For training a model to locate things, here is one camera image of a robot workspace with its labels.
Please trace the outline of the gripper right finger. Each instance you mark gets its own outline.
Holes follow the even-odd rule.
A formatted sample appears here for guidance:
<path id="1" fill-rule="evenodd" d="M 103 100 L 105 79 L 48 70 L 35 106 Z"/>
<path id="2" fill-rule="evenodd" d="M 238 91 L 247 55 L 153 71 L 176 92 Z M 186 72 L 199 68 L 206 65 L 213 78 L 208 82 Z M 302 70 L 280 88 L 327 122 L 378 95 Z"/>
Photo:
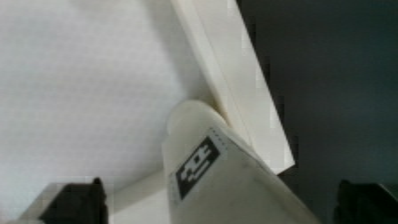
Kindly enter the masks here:
<path id="1" fill-rule="evenodd" d="M 398 183 L 339 182 L 334 224 L 398 224 Z"/>

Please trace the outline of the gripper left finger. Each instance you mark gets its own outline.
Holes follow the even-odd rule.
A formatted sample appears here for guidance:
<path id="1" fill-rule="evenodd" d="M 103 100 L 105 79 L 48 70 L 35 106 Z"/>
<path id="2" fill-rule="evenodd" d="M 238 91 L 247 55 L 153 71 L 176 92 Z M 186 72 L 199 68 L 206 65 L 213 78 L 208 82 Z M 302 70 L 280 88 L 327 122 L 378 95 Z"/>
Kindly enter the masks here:
<path id="1" fill-rule="evenodd" d="M 50 183 L 16 224 L 108 224 L 101 179 L 89 183 Z"/>

